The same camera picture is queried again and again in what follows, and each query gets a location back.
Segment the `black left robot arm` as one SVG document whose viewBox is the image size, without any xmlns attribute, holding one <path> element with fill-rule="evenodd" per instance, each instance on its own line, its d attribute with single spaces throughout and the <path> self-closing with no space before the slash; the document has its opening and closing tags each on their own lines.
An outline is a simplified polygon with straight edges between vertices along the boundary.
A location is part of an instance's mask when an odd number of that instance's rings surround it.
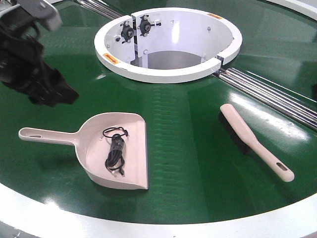
<svg viewBox="0 0 317 238">
<path fill-rule="evenodd" d="M 54 31 L 62 20 L 46 0 L 0 2 L 0 80 L 6 87 L 27 95 L 34 104 L 72 104 L 79 94 L 43 60 L 37 23 Z"/>
</svg>

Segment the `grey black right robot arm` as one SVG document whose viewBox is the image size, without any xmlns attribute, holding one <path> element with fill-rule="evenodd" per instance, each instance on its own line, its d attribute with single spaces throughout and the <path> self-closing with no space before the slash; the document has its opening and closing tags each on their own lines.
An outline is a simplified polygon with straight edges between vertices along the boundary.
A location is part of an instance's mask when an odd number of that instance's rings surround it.
<svg viewBox="0 0 317 238">
<path fill-rule="evenodd" d="M 312 86 L 312 99 L 314 101 L 317 101 L 317 84 L 314 84 Z"/>
</svg>

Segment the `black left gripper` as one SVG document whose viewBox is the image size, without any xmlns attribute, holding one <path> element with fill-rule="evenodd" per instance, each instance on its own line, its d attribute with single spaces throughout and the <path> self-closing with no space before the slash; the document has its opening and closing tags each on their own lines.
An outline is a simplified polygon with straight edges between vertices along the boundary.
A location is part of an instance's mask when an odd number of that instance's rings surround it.
<svg viewBox="0 0 317 238">
<path fill-rule="evenodd" d="M 14 24 L 0 24 L 0 80 L 5 86 L 28 95 L 35 105 L 73 104 L 79 94 L 58 70 L 45 63 L 39 37 L 40 30 L 35 23 L 21 29 Z"/>
</svg>

